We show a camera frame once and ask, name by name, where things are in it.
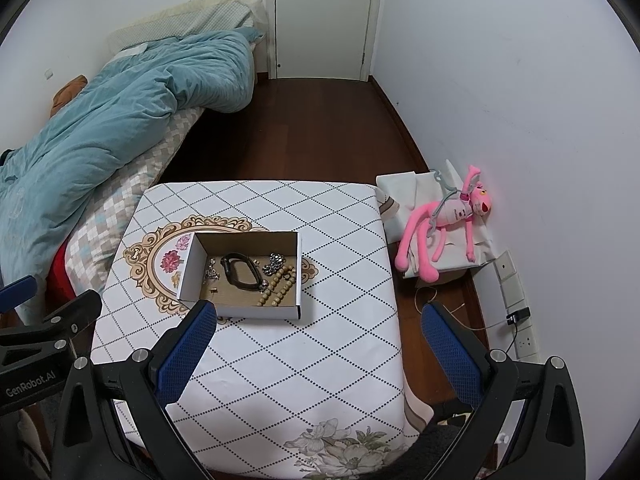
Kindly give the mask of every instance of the small table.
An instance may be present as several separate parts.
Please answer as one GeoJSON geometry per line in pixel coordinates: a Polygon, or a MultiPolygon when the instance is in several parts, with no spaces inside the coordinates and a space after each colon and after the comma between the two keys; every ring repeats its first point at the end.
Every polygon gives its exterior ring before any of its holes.
{"type": "MultiPolygon", "coordinates": [[[[302,319],[221,320],[167,412],[198,459],[256,478],[340,478],[381,468],[433,413],[405,385],[376,188],[327,182],[195,182],[149,189],[118,248],[92,360],[126,359],[176,326],[162,257],[200,230],[295,230],[302,319]]],[[[125,434],[142,445],[125,402],[125,434]]]]}

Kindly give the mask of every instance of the charger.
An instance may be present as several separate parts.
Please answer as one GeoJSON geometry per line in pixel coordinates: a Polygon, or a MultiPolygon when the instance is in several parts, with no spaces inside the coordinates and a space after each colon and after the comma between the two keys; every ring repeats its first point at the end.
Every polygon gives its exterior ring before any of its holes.
{"type": "Polygon", "coordinates": [[[529,319],[530,317],[531,317],[531,311],[529,307],[526,306],[525,308],[521,308],[519,310],[516,310],[512,314],[509,314],[507,316],[507,325],[514,325],[516,323],[520,323],[521,321],[529,319]]]}

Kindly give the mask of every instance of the open box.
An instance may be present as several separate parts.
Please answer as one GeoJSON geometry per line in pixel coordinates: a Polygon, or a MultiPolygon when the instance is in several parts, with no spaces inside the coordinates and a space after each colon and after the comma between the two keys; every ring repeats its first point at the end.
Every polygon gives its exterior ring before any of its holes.
{"type": "MultiPolygon", "coordinates": [[[[292,231],[255,231],[247,233],[221,233],[200,231],[194,233],[189,242],[184,270],[178,284],[177,298],[191,308],[198,300],[209,300],[216,306],[220,317],[247,317],[257,319],[300,319],[302,296],[302,250],[300,236],[292,231]],[[271,253],[282,254],[286,266],[296,269],[296,283],[284,294],[279,306],[258,306],[262,293],[242,290],[229,283],[220,260],[225,254],[241,253],[258,261],[258,270],[263,279],[271,282],[273,276],[265,276],[262,268],[269,263],[271,253]],[[205,279],[205,267],[215,258],[213,268],[220,275],[218,280],[205,279]]],[[[243,262],[233,263],[238,280],[255,283],[251,270],[243,262]]]]}

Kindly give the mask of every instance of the metal screw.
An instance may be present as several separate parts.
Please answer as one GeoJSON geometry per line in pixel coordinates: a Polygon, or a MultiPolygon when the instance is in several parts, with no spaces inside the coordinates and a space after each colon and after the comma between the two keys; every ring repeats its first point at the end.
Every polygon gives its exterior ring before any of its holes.
{"type": "Polygon", "coordinates": [[[491,350],[491,353],[489,355],[491,356],[491,359],[493,359],[497,363],[503,363],[507,360],[507,354],[505,354],[499,348],[491,350]]]}
{"type": "Polygon", "coordinates": [[[559,357],[552,357],[551,365],[556,370],[562,370],[564,368],[564,361],[562,361],[562,359],[559,357]]]}
{"type": "Polygon", "coordinates": [[[138,350],[135,350],[133,352],[133,354],[131,354],[131,358],[137,363],[141,363],[147,357],[149,357],[149,352],[147,350],[145,350],[144,348],[140,348],[138,350]]]}
{"type": "Polygon", "coordinates": [[[87,366],[89,362],[89,359],[87,359],[86,357],[79,357],[78,359],[76,359],[76,362],[74,363],[74,368],[76,370],[82,370],[85,366],[87,366]]]}

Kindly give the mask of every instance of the pink plush toy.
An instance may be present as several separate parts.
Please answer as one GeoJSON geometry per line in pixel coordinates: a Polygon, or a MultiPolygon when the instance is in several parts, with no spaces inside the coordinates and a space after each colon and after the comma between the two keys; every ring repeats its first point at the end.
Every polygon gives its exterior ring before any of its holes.
{"type": "Polygon", "coordinates": [[[418,231],[418,273],[420,277],[427,283],[438,281],[438,270],[431,265],[431,261],[437,262],[442,256],[444,245],[447,241],[447,226],[465,221],[466,234],[466,259],[470,262],[476,260],[474,253],[474,237],[472,229],[472,221],[474,213],[478,216],[484,216],[491,211],[491,197],[483,188],[482,183],[475,185],[472,181],[480,175],[480,170],[474,166],[469,166],[469,172],[466,176],[464,186],[460,196],[455,199],[442,202],[430,202],[418,206],[411,213],[409,221],[404,229],[400,246],[398,247],[398,255],[396,256],[396,269],[406,272],[409,268],[409,244],[414,232],[418,231]],[[429,260],[427,251],[427,236],[431,226],[433,214],[437,214],[435,225],[440,232],[440,240],[438,247],[433,253],[433,258],[429,260]]]}

